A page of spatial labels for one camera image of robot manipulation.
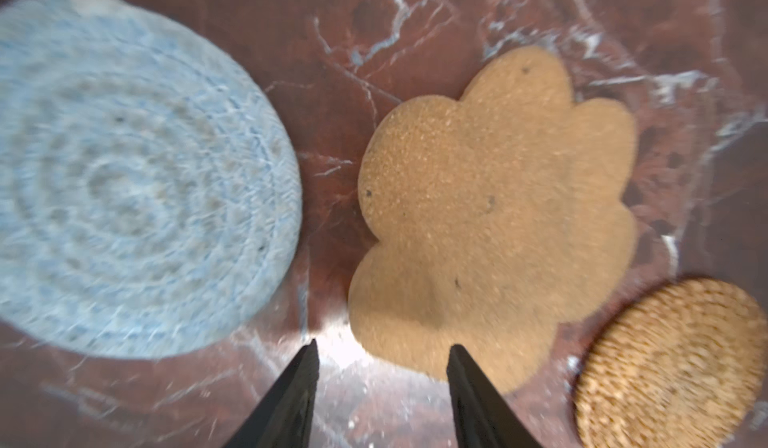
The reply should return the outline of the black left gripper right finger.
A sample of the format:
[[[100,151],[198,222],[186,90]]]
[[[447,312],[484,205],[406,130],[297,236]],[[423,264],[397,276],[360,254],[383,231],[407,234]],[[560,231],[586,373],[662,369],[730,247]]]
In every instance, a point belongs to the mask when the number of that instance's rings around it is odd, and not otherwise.
[[[459,448],[541,448],[463,345],[451,346],[446,373]]]

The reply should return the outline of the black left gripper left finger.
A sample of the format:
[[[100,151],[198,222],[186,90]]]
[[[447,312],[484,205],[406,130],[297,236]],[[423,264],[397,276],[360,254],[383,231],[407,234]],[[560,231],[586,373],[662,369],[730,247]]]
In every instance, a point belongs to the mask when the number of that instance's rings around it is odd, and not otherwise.
[[[307,448],[319,370],[313,339],[298,350],[224,448]]]

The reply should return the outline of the cork paw-shaped coaster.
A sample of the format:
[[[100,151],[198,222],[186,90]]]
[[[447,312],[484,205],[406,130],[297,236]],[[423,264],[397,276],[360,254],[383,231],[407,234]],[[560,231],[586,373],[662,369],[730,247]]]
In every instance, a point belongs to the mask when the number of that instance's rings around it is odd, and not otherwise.
[[[459,99],[401,104],[358,177],[376,241],[350,286],[355,339],[435,378],[460,344],[500,391],[519,388],[632,261],[622,197],[636,152],[625,105],[576,101],[562,61],[536,46],[492,61]]]

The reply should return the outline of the woven rattan round coaster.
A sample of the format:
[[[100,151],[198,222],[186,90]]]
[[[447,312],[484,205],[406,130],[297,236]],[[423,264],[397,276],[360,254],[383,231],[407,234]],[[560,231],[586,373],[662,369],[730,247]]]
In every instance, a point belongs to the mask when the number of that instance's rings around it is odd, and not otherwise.
[[[724,281],[667,285],[628,306],[591,346],[573,390],[585,447],[717,447],[755,404],[767,315]]]

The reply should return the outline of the light blue woven coaster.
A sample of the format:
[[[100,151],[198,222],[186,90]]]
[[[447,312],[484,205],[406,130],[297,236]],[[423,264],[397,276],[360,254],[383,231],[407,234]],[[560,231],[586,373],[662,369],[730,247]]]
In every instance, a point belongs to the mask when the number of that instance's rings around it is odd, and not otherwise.
[[[270,301],[297,157],[227,53],[123,0],[1,8],[1,319],[88,356],[216,343]]]

